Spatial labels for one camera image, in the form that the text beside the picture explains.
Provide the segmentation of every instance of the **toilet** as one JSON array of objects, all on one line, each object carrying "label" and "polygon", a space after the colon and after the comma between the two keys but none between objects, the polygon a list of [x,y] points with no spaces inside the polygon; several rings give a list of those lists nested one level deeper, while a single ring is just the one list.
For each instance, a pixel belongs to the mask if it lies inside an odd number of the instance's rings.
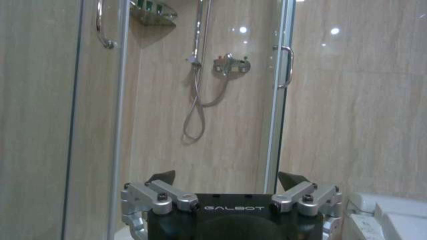
[{"label": "toilet", "polygon": [[351,193],[343,221],[343,240],[427,240],[427,202]]}]

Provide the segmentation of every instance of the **chrome fixture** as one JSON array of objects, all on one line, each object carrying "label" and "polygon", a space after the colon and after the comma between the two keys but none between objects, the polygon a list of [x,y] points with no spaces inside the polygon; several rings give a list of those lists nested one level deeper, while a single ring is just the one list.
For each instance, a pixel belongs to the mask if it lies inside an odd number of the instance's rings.
[{"label": "chrome fixture", "polygon": [[144,26],[172,26],[177,17],[176,11],[155,0],[131,0],[131,15]]},{"label": "chrome fixture", "polygon": [[[204,19],[204,38],[203,38],[203,48],[201,48],[201,56],[199,59],[199,43],[200,43],[200,34],[201,34],[201,17],[203,17],[203,2],[204,0],[196,0],[197,1],[197,13],[196,13],[196,21],[195,21],[195,33],[193,33],[193,49],[189,58],[187,61],[191,63],[192,68],[192,76],[193,76],[193,82],[192,82],[192,88],[193,88],[193,98],[192,98],[192,104],[191,109],[187,114],[184,124],[183,124],[183,135],[187,137],[184,141],[188,141],[188,143],[195,143],[203,136],[203,133],[205,132],[205,114],[203,111],[204,105],[200,100],[200,88],[201,88],[201,80],[203,80],[203,63],[205,58],[205,48],[207,48],[207,34],[208,34],[208,28],[210,28],[210,18],[211,18],[211,8],[212,8],[212,0],[208,0],[207,5],[207,14]],[[191,116],[193,114],[195,109],[197,109],[199,118],[201,122],[201,130],[196,136],[191,136],[187,132],[188,123]]]},{"label": "chrome fixture", "polygon": [[109,40],[105,37],[104,34],[104,26],[103,26],[103,10],[104,10],[104,0],[97,0],[97,5],[96,5],[96,32],[97,32],[97,39],[107,49],[115,48],[115,42]]},{"label": "chrome fixture", "polygon": [[[187,143],[195,143],[203,136],[205,131],[205,114],[204,108],[212,107],[218,105],[224,98],[226,89],[228,86],[228,82],[235,74],[242,75],[246,74],[251,69],[251,63],[248,58],[244,57],[243,60],[235,59],[231,53],[227,53],[223,57],[220,56],[218,59],[214,60],[214,67],[212,70],[216,73],[222,73],[220,77],[224,78],[224,84],[219,95],[216,98],[207,103],[201,102],[201,82],[203,82],[203,66],[204,66],[204,57],[205,57],[205,48],[207,48],[207,40],[208,40],[208,28],[210,28],[210,18],[211,18],[211,8],[212,8],[212,0],[208,0],[207,6],[207,14],[204,19],[204,32],[203,32],[203,47],[201,52],[200,50],[200,39],[201,39],[201,31],[203,31],[203,3],[205,0],[197,0],[197,13],[196,13],[196,21],[195,21],[195,33],[193,33],[193,45],[192,45],[192,53],[191,56],[187,58],[187,61],[191,63],[192,66],[192,74],[193,74],[193,82],[192,82],[192,90],[193,90],[193,97],[192,97],[192,104],[189,112],[185,116],[184,124],[183,124],[183,136],[184,141]],[[199,133],[192,136],[187,132],[189,119],[193,114],[193,111],[197,111],[197,115],[200,118],[201,129]]]},{"label": "chrome fixture", "polygon": [[251,63],[247,56],[240,60],[235,59],[231,53],[227,53],[224,57],[219,56],[219,58],[214,60],[214,71],[223,73],[224,76],[232,73],[246,74],[250,70]]},{"label": "chrome fixture", "polygon": [[[278,50],[279,49],[279,46],[278,45],[274,45],[272,46],[272,50]],[[287,79],[284,81],[284,84],[279,85],[278,86],[278,89],[286,89],[288,87],[288,85],[291,84],[292,82],[292,73],[294,73],[294,51],[292,51],[292,48],[288,47],[288,46],[282,46],[280,47],[280,50],[286,50],[287,51],[287,57],[288,57],[288,74],[287,74]]]}]

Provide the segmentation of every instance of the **shower door handle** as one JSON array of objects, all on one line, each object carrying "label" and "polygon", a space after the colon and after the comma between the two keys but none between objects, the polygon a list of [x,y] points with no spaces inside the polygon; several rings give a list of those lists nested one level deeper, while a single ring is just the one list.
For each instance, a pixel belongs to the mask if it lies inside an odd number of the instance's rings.
[{"label": "shower door handle", "polygon": [[[274,45],[272,46],[272,50],[278,50],[279,47],[278,45]],[[279,85],[278,86],[278,89],[286,89],[288,87],[288,85],[291,84],[292,82],[292,74],[294,74],[294,51],[292,51],[292,48],[290,46],[282,46],[280,50],[286,50],[287,51],[287,58],[288,58],[288,61],[290,61],[290,64],[288,64],[288,73],[287,73],[287,78],[286,78],[286,81],[284,81],[284,84]]]},{"label": "shower door handle", "polygon": [[104,10],[104,0],[97,0],[96,5],[96,33],[97,39],[107,49],[115,48],[115,42],[105,37],[104,26],[103,26],[103,10]]}]

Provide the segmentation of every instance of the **bathroom wall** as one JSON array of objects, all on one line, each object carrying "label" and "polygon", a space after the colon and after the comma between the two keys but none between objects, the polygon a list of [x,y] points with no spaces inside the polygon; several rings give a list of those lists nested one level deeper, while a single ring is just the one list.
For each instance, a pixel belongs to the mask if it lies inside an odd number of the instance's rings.
[{"label": "bathroom wall", "polygon": [[282,171],[427,200],[426,39],[426,0],[296,3]]},{"label": "bathroom wall", "polygon": [[80,1],[0,1],[0,240],[61,237]]},{"label": "bathroom wall", "polygon": [[[127,61],[125,130],[121,182],[144,182],[153,173],[176,170],[175,185],[195,192],[256,192],[266,87],[275,1],[215,0],[205,48],[203,101],[214,99],[220,79],[214,59],[248,56],[251,71],[234,79],[223,101],[205,108],[205,132],[185,144],[183,123],[191,107],[191,64],[196,1],[168,0],[176,28],[131,23]],[[189,132],[200,128],[196,115]]]}]

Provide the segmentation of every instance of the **glass shower door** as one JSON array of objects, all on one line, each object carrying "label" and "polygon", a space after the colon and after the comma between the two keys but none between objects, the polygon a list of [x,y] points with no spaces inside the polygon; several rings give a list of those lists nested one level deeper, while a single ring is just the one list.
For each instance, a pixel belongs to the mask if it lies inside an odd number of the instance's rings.
[{"label": "glass shower door", "polygon": [[295,12],[295,0],[278,1],[278,8],[272,15],[272,38],[271,38],[271,65],[270,75],[271,88],[266,88],[270,96],[264,103],[263,136],[259,162],[264,163],[260,168],[264,173],[263,185],[258,189],[263,193],[276,192],[278,170],[280,159],[282,132],[284,125],[284,106],[287,87],[292,81],[294,51],[292,23]]},{"label": "glass shower door", "polygon": [[80,1],[0,1],[0,240],[61,238]]},{"label": "glass shower door", "polygon": [[83,1],[64,240],[116,229],[120,108],[129,1]]}]

